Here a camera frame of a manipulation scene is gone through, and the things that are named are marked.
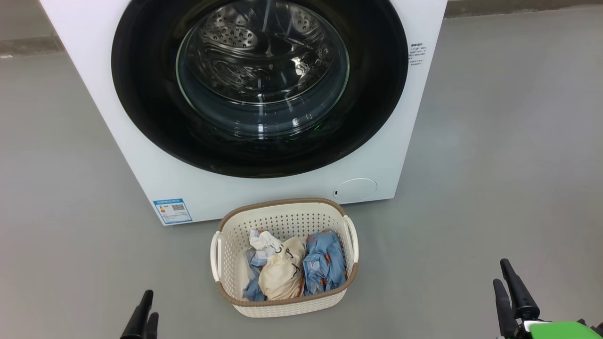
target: beige cloth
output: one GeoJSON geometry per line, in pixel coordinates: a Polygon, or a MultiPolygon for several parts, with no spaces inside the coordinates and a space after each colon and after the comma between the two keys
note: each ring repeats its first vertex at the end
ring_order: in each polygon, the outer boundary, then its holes
{"type": "Polygon", "coordinates": [[[280,249],[268,258],[268,263],[260,272],[258,284],[267,300],[294,298],[303,292],[304,242],[295,236],[283,242],[280,249]]]}

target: brown basket rim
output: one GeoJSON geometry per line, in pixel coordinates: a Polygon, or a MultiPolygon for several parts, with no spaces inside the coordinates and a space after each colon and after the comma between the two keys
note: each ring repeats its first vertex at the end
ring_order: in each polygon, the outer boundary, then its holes
{"type": "MultiPolygon", "coordinates": [[[[337,209],[342,217],[345,217],[345,215],[346,215],[346,212],[338,203],[335,203],[334,201],[331,201],[331,200],[325,199],[325,198],[296,198],[296,199],[273,200],[273,201],[266,201],[266,202],[258,203],[258,204],[251,204],[251,205],[243,206],[241,208],[232,210],[230,213],[228,213],[222,219],[222,221],[220,221],[219,231],[222,232],[222,229],[224,228],[224,225],[226,224],[226,222],[228,222],[229,219],[231,219],[234,215],[236,215],[238,213],[250,211],[252,209],[270,207],[270,206],[278,206],[278,205],[284,205],[284,204],[299,204],[299,203],[328,204],[328,205],[333,206],[335,209],[337,209]]],[[[324,293],[319,293],[319,294],[313,294],[311,296],[301,296],[301,297],[285,299],[285,300],[267,300],[267,301],[263,301],[263,302],[246,302],[246,301],[242,301],[242,300],[237,300],[237,299],[231,297],[226,292],[226,290],[222,286],[222,282],[218,281],[218,282],[216,282],[216,285],[218,286],[220,294],[223,296],[223,298],[225,298],[228,302],[230,302],[231,304],[233,304],[235,306],[241,306],[241,307],[279,306],[279,305],[289,305],[289,304],[293,304],[293,303],[307,302],[310,300],[325,298],[325,297],[329,297],[329,296],[338,294],[338,293],[346,290],[352,284],[354,279],[356,279],[357,273],[358,273],[358,263],[355,262],[352,267],[352,272],[350,273],[346,282],[343,285],[339,286],[338,288],[335,288],[334,290],[326,291],[324,293]]]]}

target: wall baseboard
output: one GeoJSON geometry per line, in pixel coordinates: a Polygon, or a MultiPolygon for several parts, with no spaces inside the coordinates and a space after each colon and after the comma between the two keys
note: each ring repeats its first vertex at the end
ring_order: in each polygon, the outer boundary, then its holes
{"type": "Polygon", "coordinates": [[[0,59],[65,52],[58,36],[0,40],[0,59]]]}
{"type": "MultiPolygon", "coordinates": [[[[458,0],[449,1],[444,17],[466,17],[558,10],[577,5],[603,5],[603,0],[458,0]]],[[[0,59],[65,52],[58,36],[0,40],[0,59]]]]}
{"type": "Polygon", "coordinates": [[[603,5],[603,0],[459,0],[449,1],[444,17],[558,10],[577,5],[603,5]]]}

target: washing machine door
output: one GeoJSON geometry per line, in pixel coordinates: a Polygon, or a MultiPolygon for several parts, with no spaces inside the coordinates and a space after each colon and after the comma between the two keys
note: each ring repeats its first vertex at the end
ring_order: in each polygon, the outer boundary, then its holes
{"type": "Polygon", "coordinates": [[[125,111],[167,153],[281,177],[367,142],[400,99],[408,50],[387,0],[132,0],[112,70],[125,111]]]}

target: basket handle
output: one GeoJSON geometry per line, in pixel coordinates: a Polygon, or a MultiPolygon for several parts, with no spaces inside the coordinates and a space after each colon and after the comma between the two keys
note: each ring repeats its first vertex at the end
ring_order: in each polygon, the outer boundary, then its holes
{"type": "Polygon", "coordinates": [[[212,262],[213,279],[219,282],[222,276],[222,233],[220,231],[213,235],[210,251],[209,260],[212,262]]]}
{"type": "Polygon", "coordinates": [[[354,227],[354,223],[352,219],[350,219],[347,215],[343,216],[344,224],[346,225],[347,233],[350,235],[352,239],[352,251],[354,252],[354,263],[358,262],[358,235],[356,234],[356,228],[354,227]]]}

